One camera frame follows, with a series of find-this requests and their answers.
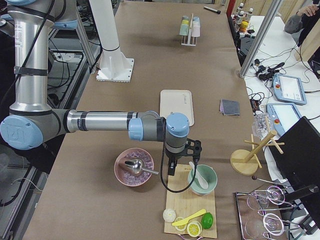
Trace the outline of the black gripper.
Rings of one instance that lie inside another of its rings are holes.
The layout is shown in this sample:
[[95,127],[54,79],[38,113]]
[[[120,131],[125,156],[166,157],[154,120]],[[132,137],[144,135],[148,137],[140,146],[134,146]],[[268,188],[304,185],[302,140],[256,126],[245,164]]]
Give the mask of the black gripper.
[[170,151],[166,151],[165,154],[168,157],[168,175],[174,176],[178,159],[182,158],[183,155],[180,153],[172,153]]

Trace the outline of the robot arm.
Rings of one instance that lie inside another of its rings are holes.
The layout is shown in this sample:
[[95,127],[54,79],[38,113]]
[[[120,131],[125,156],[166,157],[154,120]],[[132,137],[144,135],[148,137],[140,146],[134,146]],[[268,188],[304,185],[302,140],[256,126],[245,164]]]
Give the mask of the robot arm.
[[47,102],[49,29],[76,29],[74,0],[9,0],[13,26],[5,32],[15,40],[15,102],[0,124],[3,140],[30,150],[59,135],[76,131],[127,131],[131,140],[163,143],[168,174],[191,149],[189,119],[182,113],[161,117],[154,111],[77,111],[51,108]]

